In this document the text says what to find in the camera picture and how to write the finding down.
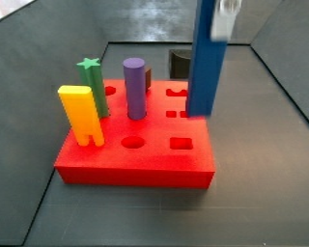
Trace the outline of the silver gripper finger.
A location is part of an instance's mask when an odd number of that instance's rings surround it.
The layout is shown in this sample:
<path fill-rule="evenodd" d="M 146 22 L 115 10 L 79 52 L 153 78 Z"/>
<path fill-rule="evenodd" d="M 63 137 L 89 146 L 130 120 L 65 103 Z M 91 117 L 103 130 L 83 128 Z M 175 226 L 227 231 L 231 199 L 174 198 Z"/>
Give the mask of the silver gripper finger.
<path fill-rule="evenodd" d="M 210 38 L 213 41 L 229 41 L 242 0 L 215 0 Z"/>

